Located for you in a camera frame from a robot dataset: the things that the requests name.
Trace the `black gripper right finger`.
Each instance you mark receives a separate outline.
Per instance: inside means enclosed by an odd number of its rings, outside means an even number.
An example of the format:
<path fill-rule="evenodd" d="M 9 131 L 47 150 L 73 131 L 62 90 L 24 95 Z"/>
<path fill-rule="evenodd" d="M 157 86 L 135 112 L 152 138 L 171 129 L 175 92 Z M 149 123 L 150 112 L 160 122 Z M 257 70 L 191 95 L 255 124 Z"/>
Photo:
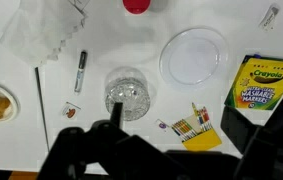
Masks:
<path fill-rule="evenodd" d="M 234 180 L 283 180 L 283 100 L 264 126 L 225 106 L 221 129 L 242 154 Z"/>

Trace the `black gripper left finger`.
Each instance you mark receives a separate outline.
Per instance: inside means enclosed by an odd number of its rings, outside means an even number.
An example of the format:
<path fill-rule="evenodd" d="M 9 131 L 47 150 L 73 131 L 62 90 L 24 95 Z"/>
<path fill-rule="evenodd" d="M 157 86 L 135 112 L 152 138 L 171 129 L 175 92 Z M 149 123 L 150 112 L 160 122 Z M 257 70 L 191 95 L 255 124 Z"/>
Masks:
<path fill-rule="evenodd" d="M 87 166 L 98 163 L 114 180 L 164 177 L 168 157 L 137 135 L 120 127 L 123 104 L 116 103 L 109 120 L 98 120 L 88 131 L 61 130 L 37 180 L 81 180 Z"/>

